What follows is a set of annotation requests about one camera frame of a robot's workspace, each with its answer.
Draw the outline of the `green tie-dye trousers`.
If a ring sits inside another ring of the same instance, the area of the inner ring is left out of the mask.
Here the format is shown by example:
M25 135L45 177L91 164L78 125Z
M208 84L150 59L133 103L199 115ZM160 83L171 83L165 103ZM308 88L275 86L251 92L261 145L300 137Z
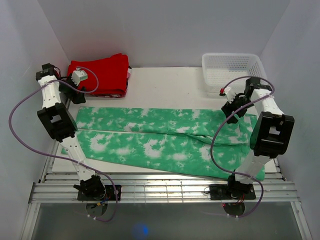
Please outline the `green tie-dye trousers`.
M77 139L88 159L227 179L250 152L257 122L224 124L221 110L82 106Z

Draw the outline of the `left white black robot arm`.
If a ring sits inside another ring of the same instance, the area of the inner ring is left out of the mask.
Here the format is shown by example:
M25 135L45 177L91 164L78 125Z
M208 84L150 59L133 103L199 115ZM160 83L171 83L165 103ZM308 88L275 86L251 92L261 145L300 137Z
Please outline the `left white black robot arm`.
M74 104L85 103L85 87L79 88L82 81L88 79L85 70L77 68L63 80L60 70L51 63L42 65L42 70L35 75L42 93L42 109L37 111L37 116L49 136L59 142L65 149L72 163L79 185L74 188L87 198L102 200L106 196L106 187L94 170L88 169L85 154L80 146L76 132L76 122L69 113L65 104L61 101L63 93Z

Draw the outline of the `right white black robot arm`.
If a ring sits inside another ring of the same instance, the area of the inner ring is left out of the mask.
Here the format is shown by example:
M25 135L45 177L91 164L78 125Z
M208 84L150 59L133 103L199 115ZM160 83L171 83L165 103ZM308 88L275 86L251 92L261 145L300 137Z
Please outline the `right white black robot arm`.
M294 117L279 109L274 98L274 88L259 77L249 77L245 89L235 93L229 85L220 90L227 102L221 108L228 124L235 124L250 107L255 107L258 119L249 139L250 151L243 163L227 179L227 185L218 191L223 199L248 198L254 200L253 178L266 163L283 155L289 145L294 127Z

